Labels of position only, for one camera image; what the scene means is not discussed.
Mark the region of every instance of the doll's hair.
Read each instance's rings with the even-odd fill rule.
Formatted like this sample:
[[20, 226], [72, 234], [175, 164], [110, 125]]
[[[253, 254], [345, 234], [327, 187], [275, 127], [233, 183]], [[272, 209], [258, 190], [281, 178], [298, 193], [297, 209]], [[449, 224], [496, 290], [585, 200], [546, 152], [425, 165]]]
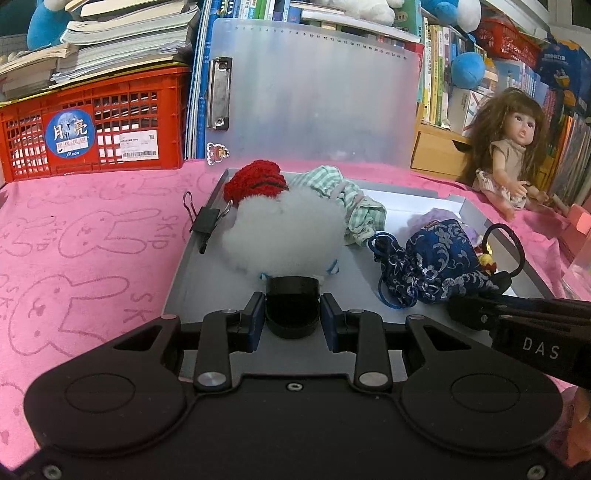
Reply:
[[470, 133], [472, 148], [462, 175], [465, 183], [473, 183], [478, 168], [492, 168], [491, 143], [503, 139], [505, 118], [516, 112], [535, 119], [534, 139], [525, 148], [519, 174], [520, 180], [535, 180], [546, 157], [545, 114], [532, 97], [519, 89], [508, 88], [484, 103], [476, 114]]

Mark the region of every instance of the doll's leg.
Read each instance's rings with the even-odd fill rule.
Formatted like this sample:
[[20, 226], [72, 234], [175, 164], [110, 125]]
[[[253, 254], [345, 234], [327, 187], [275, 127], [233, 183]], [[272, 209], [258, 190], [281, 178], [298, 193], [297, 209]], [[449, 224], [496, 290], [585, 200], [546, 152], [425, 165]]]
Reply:
[[486, 195], [486, 198], [492, 203], [492, 206], [499, 210], [508, 222], [515, 219], [515, 209], [508, 200], [505, 200], [501, 195], [490, 190], [483, 190], [482, 193]]
[[541, 213], [542, 215], [554, 216], [554, 210], [530, 198], [525, 201], [525, 209], [530, 212]]

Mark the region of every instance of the red plastic crate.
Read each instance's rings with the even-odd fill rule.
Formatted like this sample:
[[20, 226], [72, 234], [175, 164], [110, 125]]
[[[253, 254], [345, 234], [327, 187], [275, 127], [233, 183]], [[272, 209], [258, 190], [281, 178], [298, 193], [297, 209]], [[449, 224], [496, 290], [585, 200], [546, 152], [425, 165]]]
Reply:
[[519, 60], [535, 69], [540, 47], [522, 35], [510, 22], [486, 18], [476, 30], [478, 44], [493, 59]]
[[[74, 172], [180, 168], [189, 69], [169, 67], [59, 90], [0, 108], [0, 160], [6, 181]], [[45, 142], [50, 120], [77, 109], [93, 119], [95, 138], [84, 154], [61, 158]], [[155, 131], [152, 159], [123, 158], [119, 135]]]

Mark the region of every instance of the blue box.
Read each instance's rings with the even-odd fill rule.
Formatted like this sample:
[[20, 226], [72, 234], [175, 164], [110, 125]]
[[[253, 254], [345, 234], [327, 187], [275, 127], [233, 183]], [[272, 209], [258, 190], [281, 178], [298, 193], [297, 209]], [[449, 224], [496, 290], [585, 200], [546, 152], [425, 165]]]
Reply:
[[591, 59], [580, 45], [550, 37], [540, 52], [538, 73], [542, 82], [564, 91], [564, 104], [581, 113], [587, 111], [591, 88]]

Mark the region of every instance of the red yarn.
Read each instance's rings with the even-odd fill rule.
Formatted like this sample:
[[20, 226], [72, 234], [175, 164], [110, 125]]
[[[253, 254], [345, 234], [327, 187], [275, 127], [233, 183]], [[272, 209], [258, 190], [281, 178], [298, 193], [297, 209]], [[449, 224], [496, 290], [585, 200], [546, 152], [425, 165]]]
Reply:
[[255, 160], [238, 170], [224, 185], [224, 200], [232, 200], [238, 206], [244, 198], [253, 195], [276, 197], [287, 190], [287, 182], [280, 171], [279, 165], [272, 161]]

